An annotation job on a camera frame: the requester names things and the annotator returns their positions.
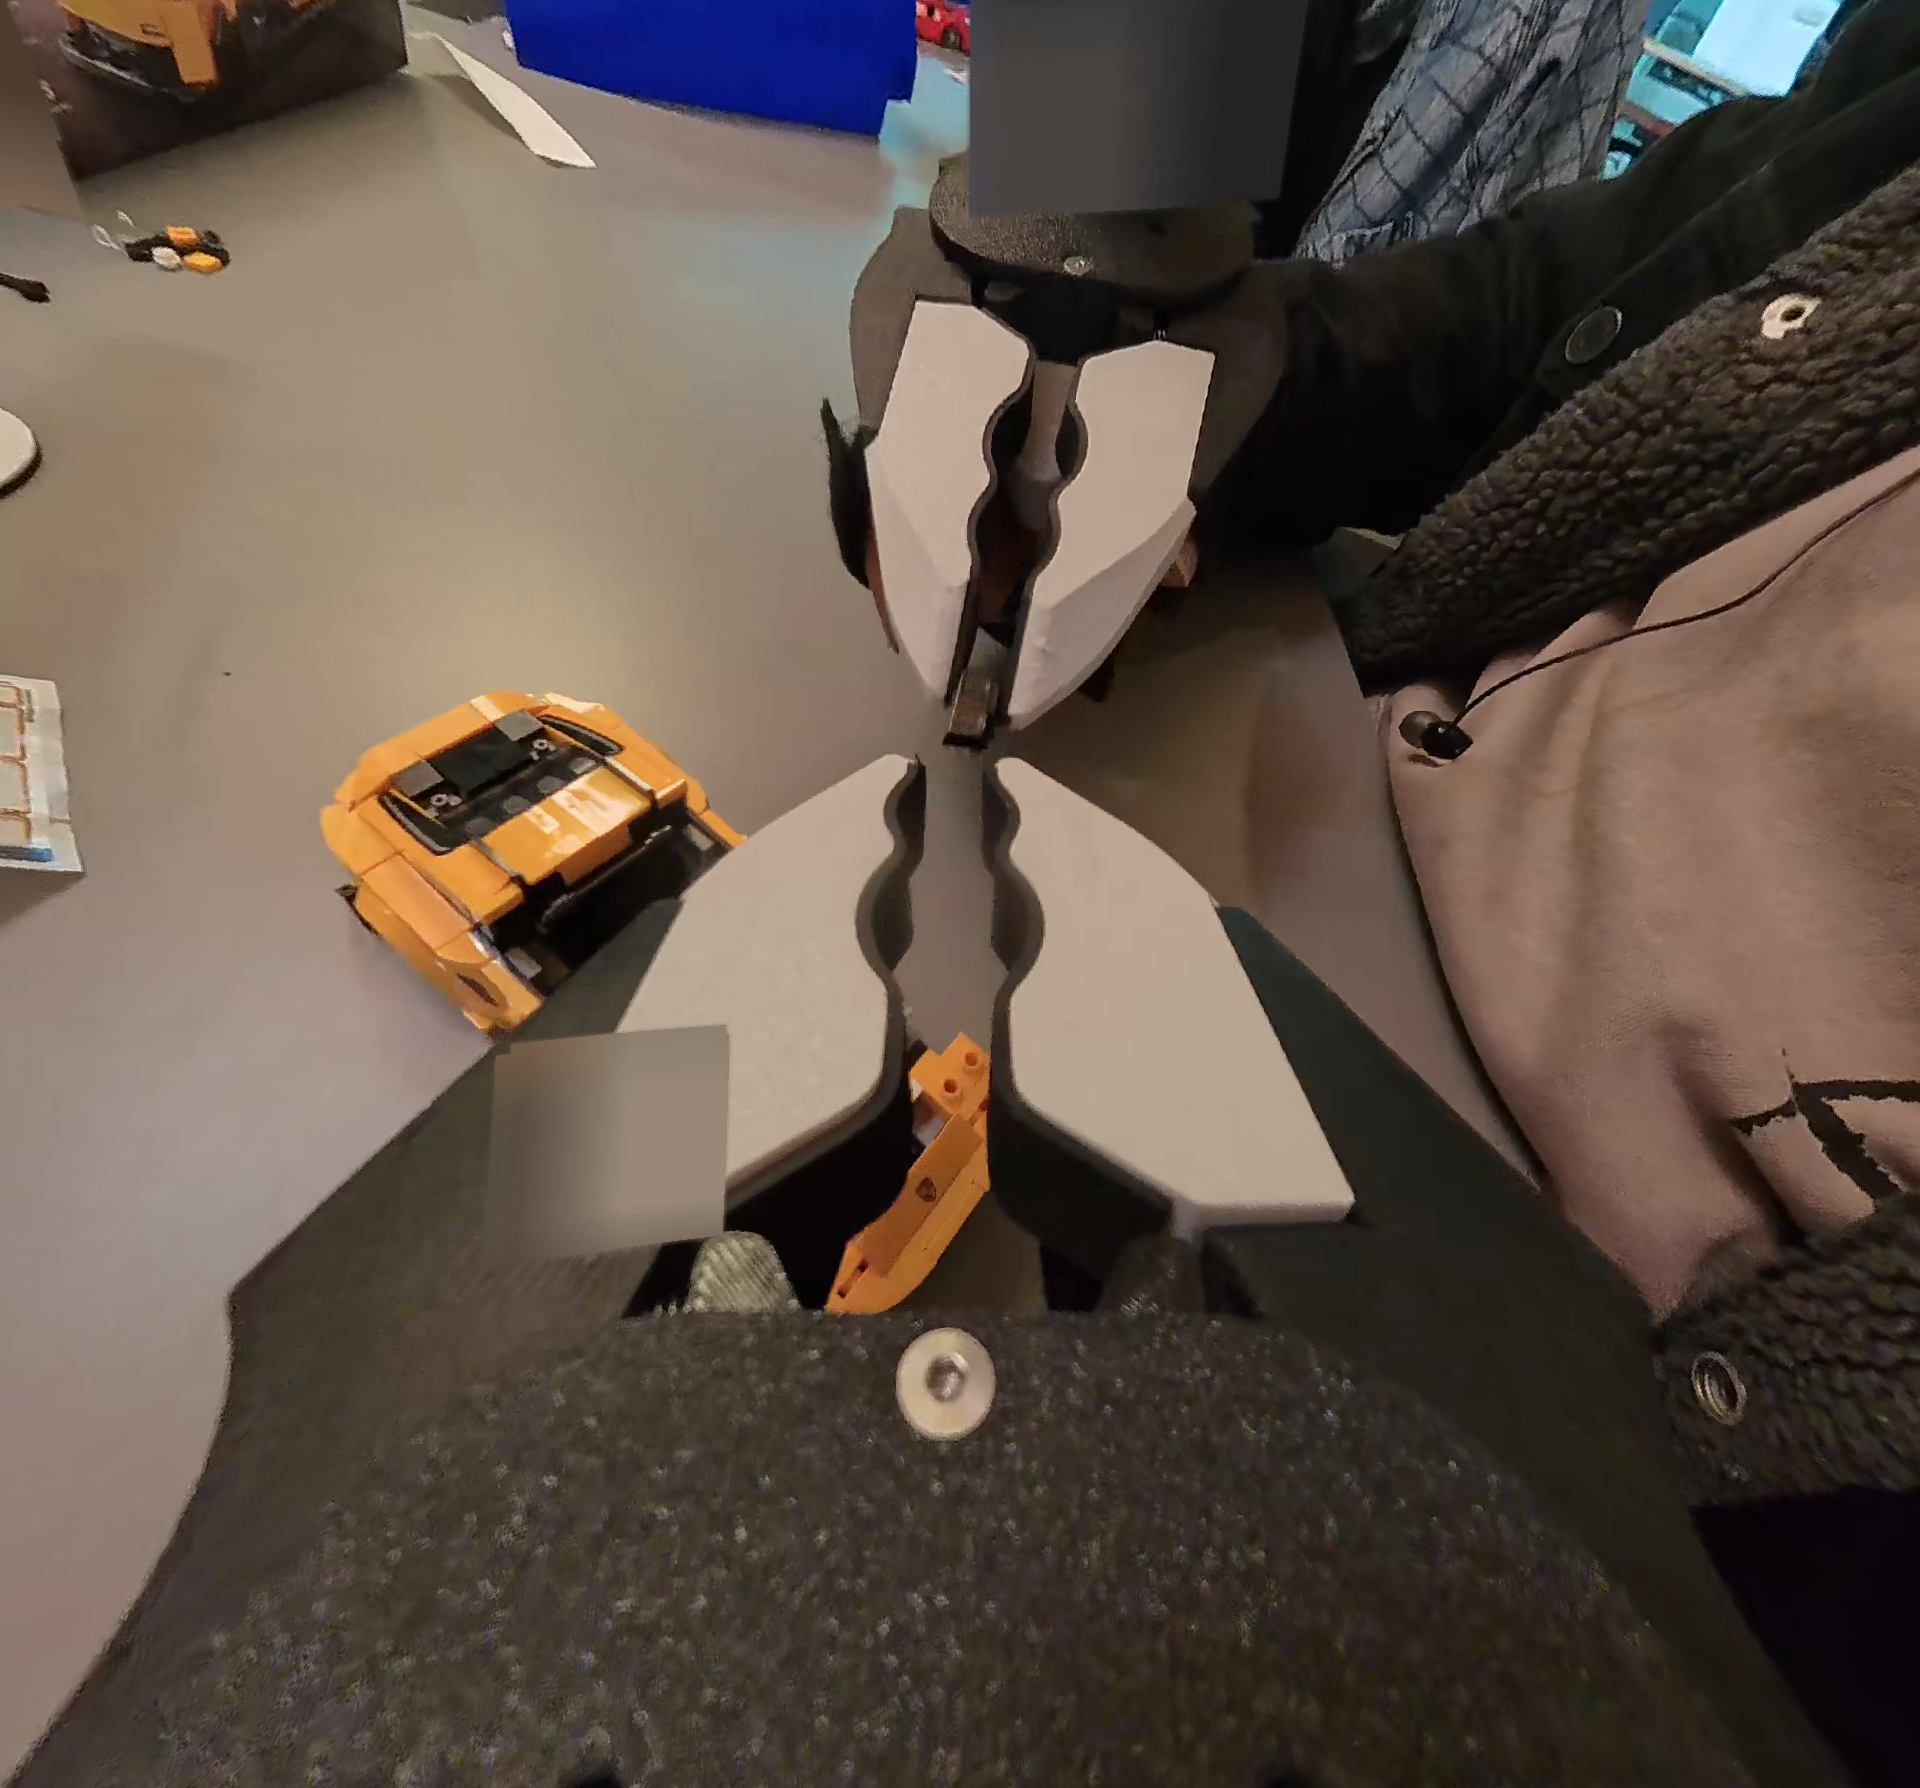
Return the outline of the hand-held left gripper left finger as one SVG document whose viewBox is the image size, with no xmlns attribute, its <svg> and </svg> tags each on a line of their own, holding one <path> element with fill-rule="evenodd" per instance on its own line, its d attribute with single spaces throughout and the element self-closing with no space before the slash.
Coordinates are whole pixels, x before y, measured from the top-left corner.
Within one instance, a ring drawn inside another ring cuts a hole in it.
<svg viewBox="0 0 1920 1788">
<path fill-rule="evenodd" d="M 719 1028 L 725 1188 L 762 1190 L 874 1123 L 903 1016 L 883 940 L 923 763 L 883 754 L 743 838 L 682 896 L 618 1034 Z"/>
</svg>

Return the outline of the beige hoodie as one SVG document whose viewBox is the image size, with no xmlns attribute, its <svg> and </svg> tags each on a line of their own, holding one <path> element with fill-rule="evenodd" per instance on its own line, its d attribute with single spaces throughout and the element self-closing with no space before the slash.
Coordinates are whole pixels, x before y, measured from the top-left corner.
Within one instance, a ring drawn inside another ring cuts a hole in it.
<svg viewBox="0 0 1920 1788">
<path fill-rule="evenodd" d="M 1740 612 L 1506 691 L 1457 763 L 1397 724 L 1729 600 L 1909 474 L 1913 452 L 1473 680 L 1374 700 L 1463 1031 L 1655 1320 L 1916 1194 L 1916 489 Z"/>
</svg>

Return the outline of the white paper scrap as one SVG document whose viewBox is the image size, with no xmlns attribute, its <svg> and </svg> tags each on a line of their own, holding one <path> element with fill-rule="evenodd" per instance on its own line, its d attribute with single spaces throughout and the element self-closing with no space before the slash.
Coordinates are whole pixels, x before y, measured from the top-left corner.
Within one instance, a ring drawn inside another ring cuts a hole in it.
<svg viewBox="0 0 1920 1788">
<path fill-rule="evenodd" d="M 557 168 L 591 170 L 597 167 L 588 151 L 539 101 L 504 73 L 468 53 L 465 48 L 434 31 L 412 31 L 412 48 L 434 49 L 428 59 L 441 69 L 450 63 L 479 103 L 518 140 L 538 160 Z"/>
</svg>

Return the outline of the black wired earphone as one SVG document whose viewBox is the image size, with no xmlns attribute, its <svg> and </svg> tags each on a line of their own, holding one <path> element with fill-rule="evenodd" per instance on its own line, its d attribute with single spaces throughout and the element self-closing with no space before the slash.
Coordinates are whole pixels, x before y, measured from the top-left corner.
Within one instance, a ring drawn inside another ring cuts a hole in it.
<svg viewBox="0 0 1920 1788">
<path fill-rule="evenodd" d="M 1916 489 L 1916 474 L 1901 475 L 1896 481 L 1884 482 L 1871 496 L 1861 498 L 1843 512 L 1834 516 L 1825 521 L 1806 541 L 1795 550 L 1788 553 L 1770 573 L 1755 579 L 1740 594 L 1722 600 L 1717 603 L 1692 609 L 1691 614 L 1679 619 L 1664 619 L 1660 623 L 1641 623 L 1619 635 L 1611 635 L 1587 643 L 1579 648 L 1568 648 L 1558 656 L 1547 656 L 1531 661 L 1526 667 L 1504 675 L 1502 680 L 1475 691 L 1463 707 L 1452 716 L 1444 716 L 1429 709 L 1408 711 L 1397 724 L 1397 735 L 1405 741 L 1416 756 L 1445 765 L 1457 763 L 1475 745 L 1471 731 L 1467 729 L 1467 718 L 1482 709 L 1495 697 L 1506 695 L 1506 691 L 1532 680 L 1537 675 L 1572 667 L 1573 663 L 1584 663 L 1603 656 L 1611 648 L 1632 646 L 1641 640 L 1651 640 L 1667 635 L 1677 635 L 1687 629 L 1697 629 L 1717 619 L 1740 612 L 1763 596 L 1767 596 L 1775 586 L 1779 586 L 1792 568 L 1795 568 L 1805 559 L 1819 550 L 1825 541 L 1834 540 L 1842 531 L 1850 530 L 1856 521 L 1873 516 L 1884 505 L 1892 505 L 1896 498 L 1905 496 Z"/>
</svg>

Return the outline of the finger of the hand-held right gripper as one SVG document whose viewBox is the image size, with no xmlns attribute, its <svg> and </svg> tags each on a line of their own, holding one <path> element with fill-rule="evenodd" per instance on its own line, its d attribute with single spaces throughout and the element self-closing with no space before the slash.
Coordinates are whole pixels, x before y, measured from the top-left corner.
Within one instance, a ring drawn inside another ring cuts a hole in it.
<svg viewBox="0 0 1920 1788">
<path fill-rule="evenodd" d="M 972 531 L 995 492 L 995 433 L 1028 400 L 1032 366 L 1028 341 L 988 312 L 920 299 L 864 449 L 891 637 L 937 700 L 972 633 Z"/>
<path fill-rule="evenodd" d="M 1066 415 L 1077 468 L 1053 500 L 1053 545 L 1028 579 L 1002 722 L 1024 729 L 1117 651 L 1183 547 L 1216 359 L 1148 340 L 1087 359 Z"/>
</svg>

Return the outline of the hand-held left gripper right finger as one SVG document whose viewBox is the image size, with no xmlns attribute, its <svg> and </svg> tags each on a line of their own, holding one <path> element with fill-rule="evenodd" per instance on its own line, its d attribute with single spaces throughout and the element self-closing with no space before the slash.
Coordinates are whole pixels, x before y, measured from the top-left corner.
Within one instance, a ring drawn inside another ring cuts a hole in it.
<svg viewBox="0 0 1920 1788">
<path fill-rule="evenodd" d="M 1214 896 L 1002 756 L 988 1174 L 1038 1241 L 1322 1226 L 1355 1197 Z"/>
</svg>

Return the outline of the dark patterned cloth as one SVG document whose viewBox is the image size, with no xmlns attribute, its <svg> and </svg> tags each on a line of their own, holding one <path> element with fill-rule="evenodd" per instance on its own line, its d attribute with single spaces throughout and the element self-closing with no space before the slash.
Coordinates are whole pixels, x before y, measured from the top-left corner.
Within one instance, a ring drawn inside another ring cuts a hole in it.
<svg viewBox="0 0 1920 1788">
<path fill-rule="evenodd" d="M 1650 0 L 1412 0 L 1294 259 L 1345 266 L 1597 178 Z"/>
</svg>

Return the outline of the orange lego car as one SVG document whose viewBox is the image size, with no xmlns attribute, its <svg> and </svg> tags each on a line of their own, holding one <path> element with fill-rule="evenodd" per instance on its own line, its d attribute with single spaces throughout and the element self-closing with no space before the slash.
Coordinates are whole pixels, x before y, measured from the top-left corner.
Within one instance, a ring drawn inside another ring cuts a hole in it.
<svg viewBox="0 0 1920 1788">
<path fill-rule="evenodd" d="M 354 917 L 479 1033 L 569 984 L 642 979 L 685 890 L 743 838 L 601 703 L 491 692 L 366 751 L 322 816 Z M 988 1193 L 988 1049 L 903 1037 L 880 1117 L 755 1193 L 725 1188 L 719 1028 L 510 1044 L 491 1103 L 490 1235 L 506 1259 L 765 1241 L 803 1307 L 878 1315 Z"/>
</svg>

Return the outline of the white sticker sheet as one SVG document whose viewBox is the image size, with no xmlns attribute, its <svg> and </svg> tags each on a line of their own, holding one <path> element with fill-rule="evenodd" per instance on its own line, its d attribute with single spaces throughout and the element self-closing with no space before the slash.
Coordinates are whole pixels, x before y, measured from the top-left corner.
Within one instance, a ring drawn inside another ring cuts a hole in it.
<svg viewBox="0 0 1920 1788">
<path fill-rule="evenodd" d="M 1 871 L 83 875 L 51 680 L 1 674 Z"/>
</svg>

